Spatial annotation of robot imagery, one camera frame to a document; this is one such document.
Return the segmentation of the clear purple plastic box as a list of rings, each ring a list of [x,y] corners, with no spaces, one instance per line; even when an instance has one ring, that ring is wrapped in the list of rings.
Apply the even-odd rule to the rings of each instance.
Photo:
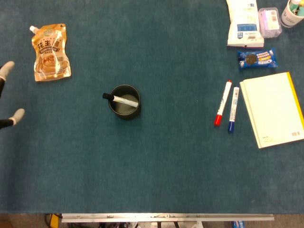
[[[277,8],[261,8],[258,11],[258,18],[263,38],[275,38],[281,34],[282,29]]]

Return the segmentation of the white paper cup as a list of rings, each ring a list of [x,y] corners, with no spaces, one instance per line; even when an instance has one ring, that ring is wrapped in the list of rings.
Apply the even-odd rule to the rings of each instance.
[[[291,28],[291,27],[297,25],[302,20],[304,20],[304,15],[303,16],[295,15],[290,10],[291,3],[292,2],[295,3],[296,1],[300,2],[300,0],[288,0],[287,5],[281,15],[281,18],[280,18],[281,24],[282,24],[282,26],[284,26],[286,28]]]

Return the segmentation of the blue capped white marker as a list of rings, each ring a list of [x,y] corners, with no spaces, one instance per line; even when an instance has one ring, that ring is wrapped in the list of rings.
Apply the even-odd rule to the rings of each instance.
[[[236,111],[237,111],[237,104],[238,104],[238,95],[239,95],[239,87],[234,87],[230,115],[229,115],[229,123],[228,123],[228,132],[229,133],[234,132]]]

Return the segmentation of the white notebook yellow spine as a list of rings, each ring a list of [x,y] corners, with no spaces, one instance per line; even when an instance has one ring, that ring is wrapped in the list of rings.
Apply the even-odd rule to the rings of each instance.
[[[245,79],[240,88],[260,149],[304,140],[304,116],[289,72]]]

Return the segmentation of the blue Oreo cookie pack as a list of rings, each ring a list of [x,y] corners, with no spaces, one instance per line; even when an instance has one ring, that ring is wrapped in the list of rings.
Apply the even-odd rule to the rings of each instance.
[[[276,68],[276,50],[271,48],[269,50],[262,51],[250,51],[250,52],[237,52],[239,60],[239,69],[245,68]]]

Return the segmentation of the white snack bag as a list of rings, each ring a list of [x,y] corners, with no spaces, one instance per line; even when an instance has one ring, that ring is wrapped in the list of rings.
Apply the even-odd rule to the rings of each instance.
[[[256,0],[226,0],[230,27],[227,45],[230,47],[262,48]]]

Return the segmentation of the red capped white marker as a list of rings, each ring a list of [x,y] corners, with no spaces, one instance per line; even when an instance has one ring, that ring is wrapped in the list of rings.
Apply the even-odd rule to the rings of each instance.
[[[218,108],[218,111],[217,111],[217,115],[216,115],[216,118],[215,118],[215,121],[214,121],[215,126],[220,126],[220,124],[221,124],[223,112],[224,112],[224,109],[225,109],[225,105],[226,105],[226,102],[227,102],[227,98],[228,98],[231,86],[232,86],[232,81],[228,80],[225,84],[223,95],[222,95],[220,105],[219,105],[219,108]]]

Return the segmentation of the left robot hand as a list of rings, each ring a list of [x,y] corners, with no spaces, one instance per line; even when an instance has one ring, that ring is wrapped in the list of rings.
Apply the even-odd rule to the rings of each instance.
[[[9,73],[14,68],[15,63],[13,61],[9,61],[3,66],[0,67],[0,98],[2,95],[3,88],[6,83],[6,79]],[[14,115],[8,119],[0,119],[0,129],[14,126],[21,121],[25,114],[25,110],[23,108],[18,109]]]

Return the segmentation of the orange peanut butter pouch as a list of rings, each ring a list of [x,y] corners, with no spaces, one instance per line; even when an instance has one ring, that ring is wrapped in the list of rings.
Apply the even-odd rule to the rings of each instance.
[[[34,33],[31,42],[36,52],[35,81],[45,82],[70,77],[71,67],[65,52],[66,25],[51,24],[41,28],[30,26],[29,29]]]

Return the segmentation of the black capped white marker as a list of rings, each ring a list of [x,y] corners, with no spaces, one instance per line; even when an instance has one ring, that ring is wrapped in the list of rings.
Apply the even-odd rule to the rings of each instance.
[[[118,96],[115,96],[115,95],[111,95],[111,94],[108,94],[108,93],[103,93],[103,99],[107,99],[109,101],[113,101],[113,102],[117,102],[117,103],[122,103],[122,104],[125,104],[125,105],[128,105],[128,106],[132,106],[132,107],[135,107],[137,108],[138,106],[138,102],[134,102],[134,101],[131,101],[131,100],[128,100],[128,99],[125,99],[125,98],[122,98],[122,97],[118,97]]]

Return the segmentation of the black mesh pen cup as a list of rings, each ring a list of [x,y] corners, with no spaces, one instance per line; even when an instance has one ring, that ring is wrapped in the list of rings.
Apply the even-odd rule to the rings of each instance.
[[[108,101],[110,109],[121,119],[131,120],[136,118],[141,112],[141,96],[136,88],[131,85],[118,85],[111,92],[121,98],[138,103],[137,107],[132,107],[127,104],[122,104],[115,101]]]

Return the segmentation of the yellow object under table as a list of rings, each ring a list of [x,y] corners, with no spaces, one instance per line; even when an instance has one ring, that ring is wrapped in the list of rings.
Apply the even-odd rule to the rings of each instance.
[[[49,228],[59,228],[61,216],[59,214],[51,214],[49,217]]]

